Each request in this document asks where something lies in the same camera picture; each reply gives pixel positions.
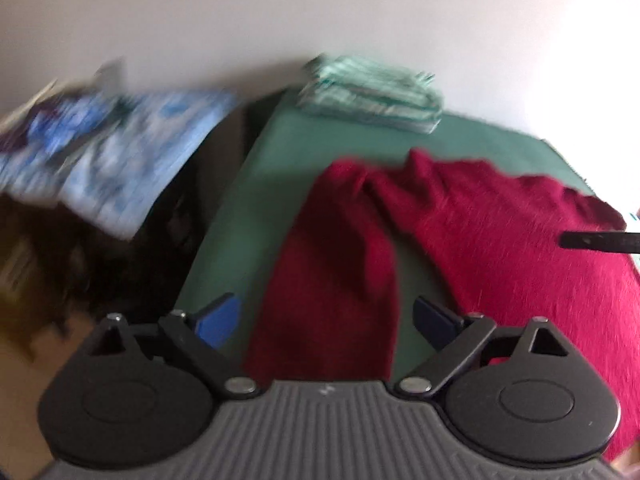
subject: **red garment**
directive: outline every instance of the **red garment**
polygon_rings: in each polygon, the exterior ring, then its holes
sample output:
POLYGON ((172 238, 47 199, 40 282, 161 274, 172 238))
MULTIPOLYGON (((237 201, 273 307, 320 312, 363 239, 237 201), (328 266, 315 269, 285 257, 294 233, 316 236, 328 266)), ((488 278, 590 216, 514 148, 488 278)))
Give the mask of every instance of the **red garment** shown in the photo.
POLYGON ((640 434, 640 283, 623 254, 558 248, 563 230, 620 230, 609 205, 487 162, 402 168, 342 160, 316 180, 278 260, 248 350, 260 382, 388 379, 398 331, 390 224, 439 268, 463 312, 523 326, 546 316, 618 396, 613 457, 640 434))

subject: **green tabletop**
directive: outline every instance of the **green tabletop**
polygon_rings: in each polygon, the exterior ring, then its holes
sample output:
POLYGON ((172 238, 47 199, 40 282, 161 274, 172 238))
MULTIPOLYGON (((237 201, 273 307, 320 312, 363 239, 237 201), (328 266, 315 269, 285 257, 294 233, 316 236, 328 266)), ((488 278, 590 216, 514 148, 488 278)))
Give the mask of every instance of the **green tabletop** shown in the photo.
MULTIPOLYGON (((234 292, 242 301, 241 321, 222 353, 241 361, 280 246, 318 174, 343 156, 399 164, 414 146, 437 158, 485 158, 511 174, 548 174, 591 192, 548 144, 533 137, 452 114, 433 134, 416 134, 312 116, 286 96, 228 190, 176 307, 196 312, 234 292)), ((414 299, 424 295, 455 308, 427 258, 399 239, 396 257, 402 314, 394 378, 433 352, 412 325, 414 299)))

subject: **brown floor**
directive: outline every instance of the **brown floor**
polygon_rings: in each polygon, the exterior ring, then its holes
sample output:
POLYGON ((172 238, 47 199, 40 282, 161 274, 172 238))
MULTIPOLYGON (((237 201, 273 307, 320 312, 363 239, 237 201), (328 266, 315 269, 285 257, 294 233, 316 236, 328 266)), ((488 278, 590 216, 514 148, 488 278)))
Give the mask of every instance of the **brown floor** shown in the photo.
POLYGON ((38 399, 92 322, 74 315, 68 326, 66 340, 53 329, 39 333, 32 343, 33 361, 0 338, 0 469, 11 480, 28 480, 51 460, 36 421, 38 399))

